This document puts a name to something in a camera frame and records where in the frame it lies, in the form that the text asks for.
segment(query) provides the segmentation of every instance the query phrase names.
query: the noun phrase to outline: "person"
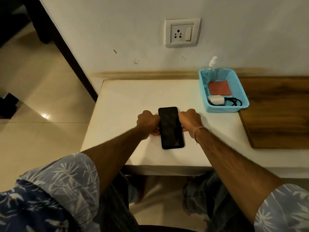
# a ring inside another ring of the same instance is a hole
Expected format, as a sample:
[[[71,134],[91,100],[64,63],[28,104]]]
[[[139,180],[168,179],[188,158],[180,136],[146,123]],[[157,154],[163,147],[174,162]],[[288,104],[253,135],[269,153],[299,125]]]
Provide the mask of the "person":
[[[210,217],[207,231],[309,230],[307,191],[229,147],[194,109],[180,112],[179,120],[215,170],[183,189],[188,211]],[[130,213],[137,191],[120,170],[142,140],[160,134],[159,121],[143,111],[136,127],[120,136],[19,176],[0,194],[1,231],[152,231]]]

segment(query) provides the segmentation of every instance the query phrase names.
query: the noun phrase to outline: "wooden board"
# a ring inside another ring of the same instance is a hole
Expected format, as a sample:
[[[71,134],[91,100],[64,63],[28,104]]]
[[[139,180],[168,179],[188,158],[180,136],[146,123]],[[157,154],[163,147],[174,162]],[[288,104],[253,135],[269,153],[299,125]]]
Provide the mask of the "wooden board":
[[[250,106],[239,111],[253,148],[309,149],[309,77],[240,77]]]

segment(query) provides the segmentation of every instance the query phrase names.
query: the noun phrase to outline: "basket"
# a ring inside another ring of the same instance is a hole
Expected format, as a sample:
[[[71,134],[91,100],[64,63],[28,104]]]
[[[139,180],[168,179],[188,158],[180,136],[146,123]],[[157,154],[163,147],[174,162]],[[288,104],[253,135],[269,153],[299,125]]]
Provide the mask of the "basket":
[[[242,106],[232,106],[231,101],[225,101],[224,106],[213,106],[210,105],[207,101],[207,97],[211,95],[209,93],[208,87],[204,85],[205,75],[208,73],[207,69],[202,69],[199,71],[200,77],[200,90],[203,98],[203,103],[205,110],[210,113],[233,113],[237,112],[240,109],[247,108],[249,106],[249,100],[243,90],[243,87],[238,79],[236,72],[231,69],[218,69],[218,77],[216,81],[225,81],[230,87],[232,95],[223,96],[223,97],[233,97],[239,99],[243,104]]]

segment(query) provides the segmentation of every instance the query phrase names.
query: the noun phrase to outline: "white table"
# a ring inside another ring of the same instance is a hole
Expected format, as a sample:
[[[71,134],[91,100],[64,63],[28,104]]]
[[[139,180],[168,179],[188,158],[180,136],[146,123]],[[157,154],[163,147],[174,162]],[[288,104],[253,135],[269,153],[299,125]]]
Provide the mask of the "white table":
[[[198,80],[106,80],[103,82],[82,151],[136,125],[138,114],[160,107],[194,108],[203,124],[238,152],[283,178],[309,178],[309,150],[255,150],[238,113],[207,113]],[[159,137],[141,141],[127,168],[146,175],[198,175],[211,168],[202,149],[186,132],[185,147],[163,150]]]

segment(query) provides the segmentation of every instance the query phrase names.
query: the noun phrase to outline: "bracelet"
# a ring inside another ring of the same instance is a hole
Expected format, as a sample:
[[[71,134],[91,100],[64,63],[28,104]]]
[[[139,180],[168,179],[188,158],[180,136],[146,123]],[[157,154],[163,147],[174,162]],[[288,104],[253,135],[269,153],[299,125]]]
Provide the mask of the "bracelet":
[[[195,130],[195,133],[194,133],[194,140],[196,141],[196,143],[198,143],[197,142],[197,140],[196,140],[196,138],[195,138],[195,135],[196,135],[196,132],[199,130],[199,129],[207,129],[205,126],[201,126],[201,127],[199,127],[197,130]]]

